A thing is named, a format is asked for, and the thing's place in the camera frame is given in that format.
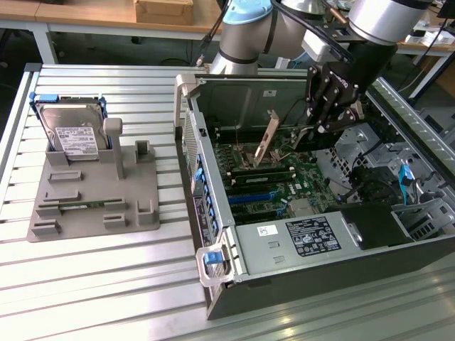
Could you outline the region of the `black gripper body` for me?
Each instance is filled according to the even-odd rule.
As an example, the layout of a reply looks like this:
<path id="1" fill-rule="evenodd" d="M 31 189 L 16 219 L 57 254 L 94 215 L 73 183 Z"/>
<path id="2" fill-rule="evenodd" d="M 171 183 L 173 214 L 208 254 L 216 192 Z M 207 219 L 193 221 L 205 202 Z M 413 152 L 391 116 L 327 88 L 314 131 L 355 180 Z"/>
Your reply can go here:
<path id="1" fill-rule="evenodd" d="M 340 90 L 336 97 L 338 106 L 347 107 L 354 103 L 378 78 L 396 51 L 396 44 L 378 45 L 369 41 L 351 43 L 348 52 L 353 56 L 352 63 L 329 62 L 327 66 Z"/>

